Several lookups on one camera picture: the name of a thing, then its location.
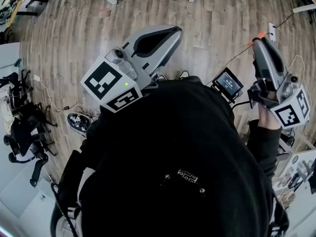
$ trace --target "person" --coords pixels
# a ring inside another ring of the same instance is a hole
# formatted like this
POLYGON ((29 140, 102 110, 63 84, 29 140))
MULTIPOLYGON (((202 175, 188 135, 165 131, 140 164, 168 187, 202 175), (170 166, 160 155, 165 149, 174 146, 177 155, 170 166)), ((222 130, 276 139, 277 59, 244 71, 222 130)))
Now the person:
POLYGON ((288 221, 271 178, 281 127, 259 106, 245 145, 216 90, 184 71, 101 115, 81 151, 95 170, 81 189, 83 236, 266 237, 288 221), (274 204, 278 212, 274 214, 274 204))

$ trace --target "wooden floor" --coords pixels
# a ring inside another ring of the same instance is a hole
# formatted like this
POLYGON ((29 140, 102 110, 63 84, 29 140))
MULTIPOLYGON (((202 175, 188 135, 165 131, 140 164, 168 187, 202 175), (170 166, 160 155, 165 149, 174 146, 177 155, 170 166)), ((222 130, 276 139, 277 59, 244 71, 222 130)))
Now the wooden floor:
MULTIPOLYGON (((25 67, 41 77, 53 103, 63 108, 78 101, 85 111, 92 111, 98 105, 83 91, 79 83, 82 76, 100 54, 120 45, 134 30, 156 24, 181 27, 182 43, 162 72, 173 79, 181 70, 189 70, 207 83, 260 30, 267 30, 268 22, 278 25, 296 6, 296 0, 118 0, 115 6, 104 0, 49 0, 41 16, 24 16, 15 28, 20 34, 25 67)), ((314 110, 316 19, 311 25, 307 12, 295 14, 276 33, 287 65, 296 54, 304 57, 305 80, 314 110)), ((255 81, 252 54, 249 49, 228 65, 245 90, 255 81)), ((291 70, 302 78, 302 61, 297 59, 291 70)), ((43 90, 38 82, 34 83, 43 90)), ((44 91, 37 88, 33 99, 49 104, 44 91)), ((245 100, 246 94, 239 99, 245 100)), ((239 132, 246 133, 246 122, 255 111, 245 105, 234 111, 239 132)), ((316 137, 314 112, 312 115, 306 133, 316 137)), ((50 160, 49 171, 59 178, 82 138, 66 125, 65 114, 53 112, 52 116, 59 124, 52 132, 58 156, 50 160)))

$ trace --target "small display screen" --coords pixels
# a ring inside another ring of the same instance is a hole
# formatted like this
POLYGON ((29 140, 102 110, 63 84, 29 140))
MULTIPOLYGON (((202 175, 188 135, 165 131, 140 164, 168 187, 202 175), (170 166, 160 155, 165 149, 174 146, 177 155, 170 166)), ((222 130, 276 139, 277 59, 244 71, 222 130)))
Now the small display screen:
POLYGON ((240 90, 238 83, 227 72, 217 79, 217 83, 224 87, 231 96, 240 90))

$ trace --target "cable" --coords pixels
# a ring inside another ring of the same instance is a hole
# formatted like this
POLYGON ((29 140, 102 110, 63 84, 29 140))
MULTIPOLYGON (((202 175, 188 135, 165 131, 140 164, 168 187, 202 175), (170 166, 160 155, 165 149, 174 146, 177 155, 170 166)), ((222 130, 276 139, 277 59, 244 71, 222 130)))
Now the cable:
POLYGON ((85 114, 85 115, 87 115, 87 114, 89 114, 91 112, 98 112, 98 113, 100 113, 100 111, 98 109, 86 113, 80 105, 77 105, 75 112, 77 112, 77 108, 80 108, 82 110, 83 114, 85 114))
POLYGON ((224 68, 226 68, 226 66, 231 62, 233 61, 235 58, 237 58, 238 56, 240 56, 242 53, 246 52, 249 48, 251 48, 251 46, 247 47, 245 50, 243 50, 242 52, 240 52, 238 55, 235 55, 232 59, 230 59, 230 61, 228 63, 226 63, 226 65, 221 69, 221 71, 218 73, 220 74, 222 72, 222 70, 224 68))
POLYGON ((311 105, 311 108, 312 108, 312 98, 311 98, 311 94, 310 94, 308 88, 306 87, 306 82, 305 82, 305 68, 306 68, 306 67, 305 67, 305 63, 304 63, 303 57, 302 57, 301 55, 295 55, 294 60, 292 61, 291 65, 288 67, 287 71, 289 71, 290 68, 292 67, 292 65, 293 65, 293 63, 294 63, 296 57, 300 57, 300 58, 302 59, 302 63, 303 63, 303 82, 304 82, 304 88, 306 89, 306 91, 307 91, 307 93, 308 93, 308 96, 309 96, 309 98, 310 98, 310 105, 311 105))
MULTIPOLYGON (((282 23, 280 23, 278 26, 274 26, 274 28, 279 28, 281 25, 283 25, 291 16, 293 16, 294 15, 294 12, 291 14, 291 15, 289 15, 282 23)), ((240 52, 238 55, 236 55, 236 56, 234 56, 223 68, 222 68, 222 70, 224 69, 224 68, 226 68, 226 66, 230 63, 230 62, 232 62, 235 58, 237 58, 238 56, 240 56, 242 53, 244 53, 244 52, 246 52, 249 48, 250 48, 251 46, 249 46, 249 47, 247 47, 244 51, 242 51, 242 52, 240 52)))
POLYGON ((74 107, 75 105, 78 106, 78 101, 76 101, 76 103, 74 105, 72 105, 71 107, 68 108, 68 110, 70 110, 72 107, 74 107))
POLYGON ((246 101, 246 102, 241 102, 241 103, 238 103, 238 104, 235 104, 233 107, 232 107, 232 110, 238 106, 238 105, 245 105, 245 104, 250 104, 250 101, 246 101))
POLYGON ((67 113, 65 113, 64 111, 62 111, 62 110, 60 110, 60 109, 58 109, 58 108, 56 107, 56 105, 52 102, 52 98, 50 97, 48 88, 44 86, 44 84, 43 84, 43 82, 41 81, 41 79, 40 79, 39 81, 40 81, 41 85, 42 85, 42 86, 46 89, 46 91, 47 91, 47 95, 48 95, 48 97, 49 97, 49 99, 50 99, 49 105, 53 105, 53 106, 55 107, 55 109, 58 110, 58 112, 64 113, 65 115, 68 115, 67 113))
POLYGON ((289 15, 281 24, 279 24, 278 26, 273 26, 273 28, 279 28, 281 25, 283 25, 290 17, 292 17, 294 15, 294 12, 292 12, 291 15, 289 15))

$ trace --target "black office chair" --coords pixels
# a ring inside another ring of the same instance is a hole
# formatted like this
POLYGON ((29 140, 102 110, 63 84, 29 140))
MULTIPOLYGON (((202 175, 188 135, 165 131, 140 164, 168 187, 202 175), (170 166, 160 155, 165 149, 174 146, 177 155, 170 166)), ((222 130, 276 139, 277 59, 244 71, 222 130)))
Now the black office chair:
POLYGON ((30 179, 30 183, 33 187, 35 187, 40 178, 40 172, 42 167, 48 162, 48 156, 45 151, 50 152, 53 156, 56 156, 50 149, 49 145, 55 144, 46 143, 45 139, 45 122, 48 122, 43 113, 38 110, 38 105, 31 106, 29 109, 33 109, 33 114, 29 115, 28 112, 24 112, 24 115, 21 114, 21 119, 15 118, 12 126, 11 126, 11 134, 6 135, 3 138, 4 143, 7 146, 12 148, 12 151, 9 154, 9 161, 12 163, 27 163, 35 158, 38 161, 35 164, 35 168, 32 174, 32 178, 30 179), (37 129, 38 133, 32 135, 31 132, 37 129), (32 152, 32 157, 19 160, 18 158, 25 157, 26 153, 30 150, 32 152))
MULTIPOLYGON (((18 66, 18 64, 21 62, 21 60, 17 60, 15 64, 13 64, 15 67, 18 66)), ((10 98, 10 105, 11 109, 18 109, 19 107, 27 104, 27 98, 28 95, 25 94, 27 91, 32 91, 32 87, 28 87, 26 84, 26 79, 31 71, 28 70, 26 75, 24 75, 24 70, 21 70, 21 80, 19 80, 19 75, 15 72, 8 75, 7 77, 3 77, 0 79, 0 88, 11 83, 14 85, 13 88, 9 88, 9 98, 10 98)))

